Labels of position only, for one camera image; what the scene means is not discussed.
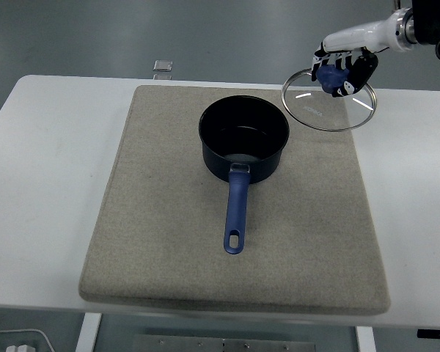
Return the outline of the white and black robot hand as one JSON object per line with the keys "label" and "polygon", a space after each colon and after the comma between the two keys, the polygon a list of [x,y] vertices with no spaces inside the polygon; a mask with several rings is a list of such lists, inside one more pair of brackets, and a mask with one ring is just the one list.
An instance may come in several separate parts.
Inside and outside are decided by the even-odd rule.
{"label": "white and black robot hand", "polygon": [[328,35],[312,58],[312,80],[335,98],[357,93],[377,68],[377,53],[405,50],[400,34],[395,15]]}

